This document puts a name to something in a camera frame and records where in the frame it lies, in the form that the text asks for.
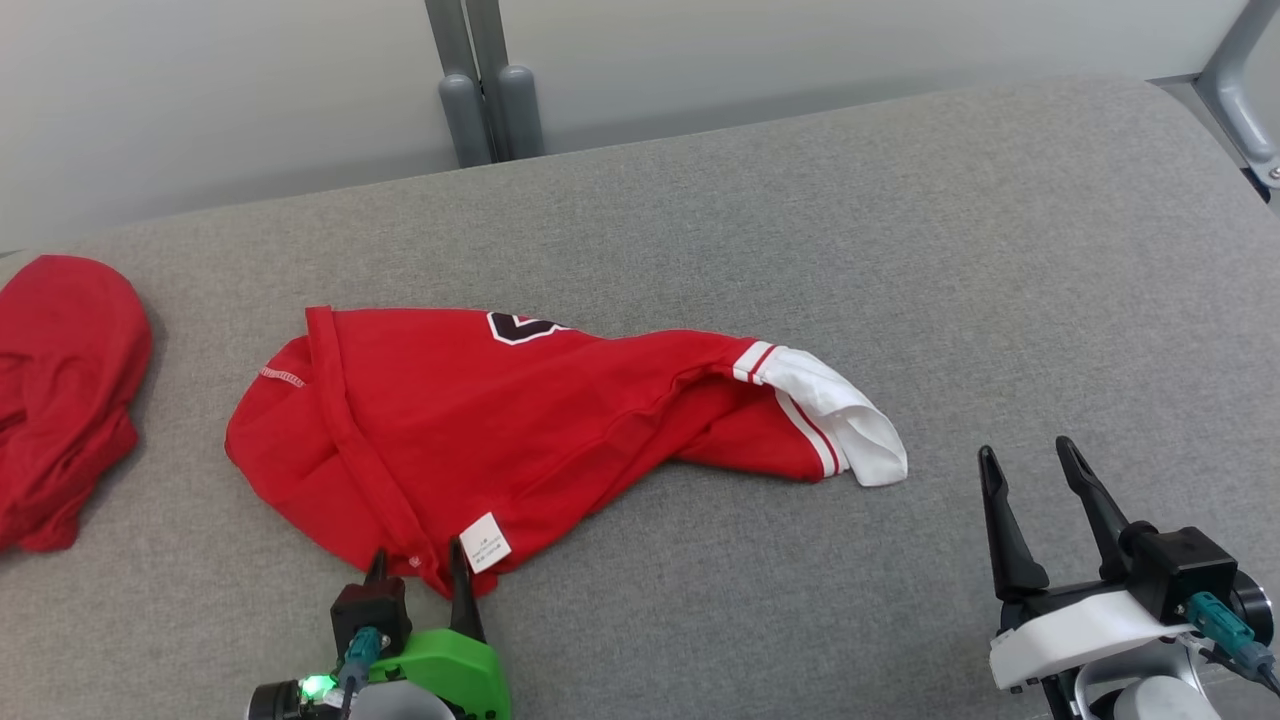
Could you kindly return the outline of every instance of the care label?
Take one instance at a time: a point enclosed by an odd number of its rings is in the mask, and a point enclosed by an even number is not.
[[[498,521],[493,519],[493,512],[485,512],[471,527],[458,536],[462,541],[462,551],[467,553],[474,573],[483,573],[493,568],[495,562],[511,555],[511,546],[507,538],[498,529]]]

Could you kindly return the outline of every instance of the jersey number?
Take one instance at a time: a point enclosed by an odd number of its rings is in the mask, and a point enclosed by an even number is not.
[[[568,328],[550,320],[520,319],[516,315],[489,313],[489,329],[493,331],[493,338],[498,342],[520,345]]]

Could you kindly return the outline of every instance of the metal frame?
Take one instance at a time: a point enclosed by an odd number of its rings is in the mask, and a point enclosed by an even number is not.
[[[444,69],[440,102],[458,165],[543,155],[534,73],[507,61],[498,0],[425,3]]]
[[[453,137],[453,151],[460,168],[488,165],[494,161],[493,141],[485,122],[484,97],[480,95],[480,73],[471,56],[467,19],[458,0],[425,0],[426,15],[435,36],[444,78],[436,86],[444,119]]]
[[[1244,94],[1244,64],[1276,9],[1280,0],[1249,0],[1194,86],[1258,181],[1280,190],[1280,150]]]

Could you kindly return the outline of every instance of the gray cushioned surface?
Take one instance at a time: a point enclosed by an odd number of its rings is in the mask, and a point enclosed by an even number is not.
[[[1197,524],[1280,587],[1280,224],[1137,81],[923,96],[70,251],[133,281],[156,350],[142,445],[79,542],[0,559],[5,717],[239,717],[257,683],[326,669],[329,603],[358,574],[221,448],[312,304],[753,334],[814,352],[896,423],[899,486],[671,465],[504,577],[481,611],[522,719],[1043,717],[987,670],[986,442],[1057,582],[1097,568],[1053,455],[1066,433],[1132,518]],[[410,597],[419,628],[445,623]]]

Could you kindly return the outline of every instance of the white wall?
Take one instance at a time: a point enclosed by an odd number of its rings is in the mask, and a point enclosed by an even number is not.
[[[420,0],[0,0],[0,251],[457,167]]]
[[[1199,72],[1244,0],[509,0],[547,150],[1056,73]]]
[[[503,0],[552,152],[1065,72],[1198,72],[1244,0]],[[1249,86],[1280,136],[1280,26]],[[420,0],[0,0],[0,252],[456,167]]]

